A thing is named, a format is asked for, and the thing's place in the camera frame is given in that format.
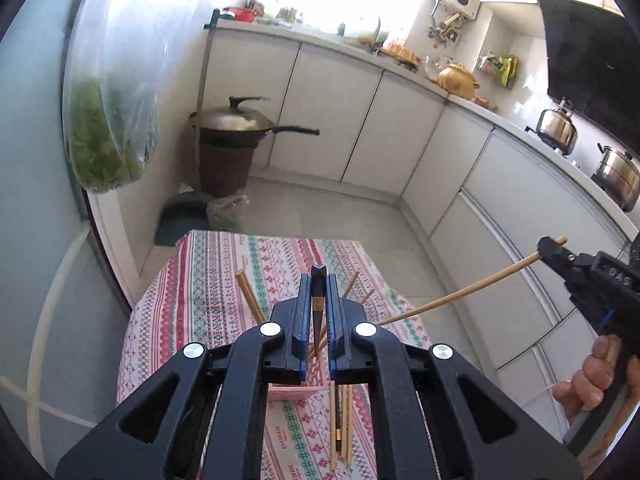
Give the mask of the person's right hand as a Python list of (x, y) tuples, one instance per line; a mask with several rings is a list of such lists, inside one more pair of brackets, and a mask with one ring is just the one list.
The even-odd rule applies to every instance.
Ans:
[(612, 385), (614, 366), (606, 360), (610, 345), (607, 336), (599, 336), (593, 341), (590, 355), (572, 378), (552, 386), (553, 399), (562, 406), (570, 425), (582, 411), (597, 408), (603, 401), (606, 389)]

